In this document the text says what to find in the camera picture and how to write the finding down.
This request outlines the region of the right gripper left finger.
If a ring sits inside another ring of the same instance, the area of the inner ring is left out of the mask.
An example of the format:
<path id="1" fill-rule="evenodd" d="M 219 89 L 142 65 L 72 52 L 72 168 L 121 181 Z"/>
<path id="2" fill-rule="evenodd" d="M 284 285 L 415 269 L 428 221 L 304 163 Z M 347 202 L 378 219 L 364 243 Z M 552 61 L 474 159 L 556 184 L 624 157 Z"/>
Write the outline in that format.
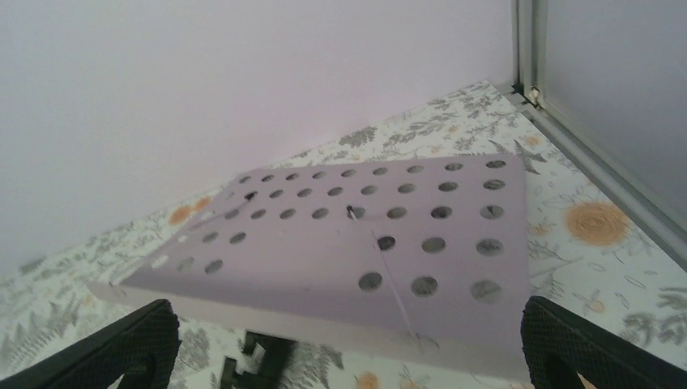
<path id="1" fill-rule="evenodd" d="M 155 300 L 1 381 L 2 388 L 166 388 L 181 345 L 170 301 Z"/>

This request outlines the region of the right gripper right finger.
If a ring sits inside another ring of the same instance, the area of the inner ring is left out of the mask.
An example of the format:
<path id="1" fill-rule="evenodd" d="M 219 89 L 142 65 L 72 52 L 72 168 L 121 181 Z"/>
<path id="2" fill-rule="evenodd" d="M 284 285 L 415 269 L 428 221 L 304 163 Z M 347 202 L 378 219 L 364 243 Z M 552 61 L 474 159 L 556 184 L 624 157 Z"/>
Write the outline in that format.
<path id="1" fill-rule="evenodd" d="M 523 353 L 536 388 L 685 388 L 686 371 L 541 296 L 527 301 Z"/>

